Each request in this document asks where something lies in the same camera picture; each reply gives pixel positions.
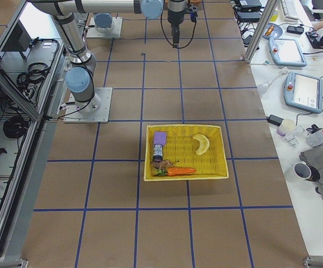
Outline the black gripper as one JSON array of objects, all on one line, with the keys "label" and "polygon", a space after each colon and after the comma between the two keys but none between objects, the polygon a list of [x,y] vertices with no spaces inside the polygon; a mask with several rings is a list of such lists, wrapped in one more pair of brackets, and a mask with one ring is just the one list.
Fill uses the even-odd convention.
[{"label": "black gripper", "polygon": [[171,33],[172,33],[172,41],[173,41],[173,47],[178,47],[178,43],[180,38],[180,24],[179,23],[171,23]]}]

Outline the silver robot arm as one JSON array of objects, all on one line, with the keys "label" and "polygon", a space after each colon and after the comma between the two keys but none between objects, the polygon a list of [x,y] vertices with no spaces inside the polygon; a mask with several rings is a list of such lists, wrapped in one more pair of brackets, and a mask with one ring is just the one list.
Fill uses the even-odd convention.
[{"label": "silver robot arm", "polygon": [[[172,42],[170,42],[163,28],[163,10],[165,1],[135,1],[134,13],[143,14],[146,18],[160,18],[160,25],[163,35],[167,42],[175,49],[181,49],[179,46],[180,28],[179,25],[184,21],[184,15],[187,11],[186,1],[168,1],[168,22],[170,23]],[[99,32],[107,32],[114,27],[113,18],[110,13],[95,13],[93,16],[94,28]]]},{"label": "silver robot arm", "polygon": [[91,11],[88,1],[30,1],[39,11],[49,14],[68,51],[72,68],[67,71],[65,83],[71,91],[76,112],[92,114],[100,107],[96,95],[93,74],[96,68],[94,55],[87,48],[83,34],[79,32],[75,14]]}]

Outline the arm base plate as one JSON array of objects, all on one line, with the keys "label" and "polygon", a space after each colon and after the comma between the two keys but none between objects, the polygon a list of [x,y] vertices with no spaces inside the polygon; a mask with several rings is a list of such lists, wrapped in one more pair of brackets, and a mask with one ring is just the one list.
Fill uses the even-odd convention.
[{"label": "arm base plate", "polygon": [[100,28],[96,26],[94,17],[91,18],[87,26],[86,38],[88,39],[119,39],[122,29],[122,17],[113,17],[109,28]]},{"label": "arm base plate", "polygon": [[112,87],[96,87],[94,89],[94,98],[89,105],[83,108],[85,104],[76,102],[67,106],[67,116],[63,117],[65,123],[107,123],[110,114]]}]

